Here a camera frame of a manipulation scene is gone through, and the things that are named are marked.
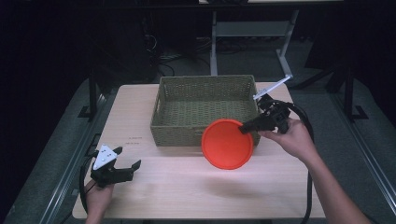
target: orange plate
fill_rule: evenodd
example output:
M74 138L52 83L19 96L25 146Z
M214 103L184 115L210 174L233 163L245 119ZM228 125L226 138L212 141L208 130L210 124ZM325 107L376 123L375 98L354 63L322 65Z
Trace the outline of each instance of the orange plate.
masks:
M235 119L218 119L211 123L202 136L202 151L212 165L225 170L241 167L253 153L251 133L242 134Z

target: table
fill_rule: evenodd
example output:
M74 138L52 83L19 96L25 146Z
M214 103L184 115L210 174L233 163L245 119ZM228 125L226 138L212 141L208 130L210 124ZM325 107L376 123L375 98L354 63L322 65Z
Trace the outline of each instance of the table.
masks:
M273 83L257 83L258 90ZM105 218L266 219L303 217L307 170L275 142L262 138L251 159L220 170L200 147L156 147L149 125L158 84L119 89L98 146L123 147L116 168L142 160L132 182L116 185ZM272 97L291 102L285 85ZM90 180L88 172L85 181ZM77 199L75 218L86 213ZM324 217L313 189L311 217Z

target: woven basket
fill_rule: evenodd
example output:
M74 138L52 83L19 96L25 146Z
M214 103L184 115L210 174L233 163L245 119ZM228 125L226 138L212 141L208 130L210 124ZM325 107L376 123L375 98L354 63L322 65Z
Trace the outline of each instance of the woven basket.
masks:
M150 129L158 147L199 147L217 119L259 116L253 76L162 77ZM253 134L257 146L260 136Z

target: white metal stand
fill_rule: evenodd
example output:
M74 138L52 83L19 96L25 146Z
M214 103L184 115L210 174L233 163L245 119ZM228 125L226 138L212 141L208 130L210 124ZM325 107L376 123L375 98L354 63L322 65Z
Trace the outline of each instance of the white metal stand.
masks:
M285 77L291 76L288 62L285 58L294 25L299 10L294 10L289 21L217 21L216 11L212 21L212 50L210 52L210 75L218 75L216 58L216 38L218 36L284 36L285 43L282 49L276 50L277 58L282 66Z

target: metal frame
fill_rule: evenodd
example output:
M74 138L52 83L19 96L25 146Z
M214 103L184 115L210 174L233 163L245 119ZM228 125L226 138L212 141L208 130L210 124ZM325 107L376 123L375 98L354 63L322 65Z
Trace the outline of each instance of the metal frame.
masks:
M217 21L217 13L213 11L212 21L212 50L210 52L210 75L217 76L218 63L216 57L216 41L218 36L284 36L282 49L276 50L285 77L291 76L286 51L299 10L294 10L289 21Z
M100 95L99 99L97 100L98 110L96 115L93 117L92 122L88 122L87 126L85 127L85 131L81 136L78 145L67 164L66 169L61 177L61 180L58 182L58 185L52 192L50 197L49 203L46 207L44 214L42 215L39 223L53 223L58 211L61 207L61 204L64 200L64 197L69 189L71 182L75 176L75 173L81 163L81 160L85 154L85 148L88 147L90 144L90 139L95 136L94 130L96 128L96 123L101 117L103 109L106 104L106 98L104 95Z
M371 152L371 149L368 147L367 143L364 141L364 138L361 136L361 133L359 132L359 129L356 127L355 123L351 122L349 115L345 113L345 108L341 100L335 94L330 94L330 97L332 102L337 105L337 111L340 117L356 140L356 143L361 150L361 155L366 162L376 184L387 200L393 214L396 215L396 189L392 186L387 175L376 161L375 156Z
M88 78L89 86L90 86L90 106L83 106L81 111L79 112L79 118L89 118L88 122L91 122L96 115L97 112L97 103L96 103L96 83L93 72L90 73L90 77Z

